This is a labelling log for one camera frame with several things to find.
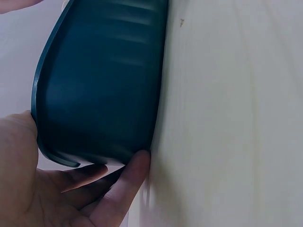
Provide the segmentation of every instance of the plastic container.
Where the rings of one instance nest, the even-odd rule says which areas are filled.
[[[70,0],[41,54],[32,91],[38,145],[49,159],[127,164],[150,149],[167,0]]]

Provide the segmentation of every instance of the hand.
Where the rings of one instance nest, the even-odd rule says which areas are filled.
[[[149,172],[149,153],[101,179],[103,165],[43,171],[36,137],[30,112],[0,119],[0,226],[118,227]]]
[[[33,6],[42,0],[0,0],[0,14]]]

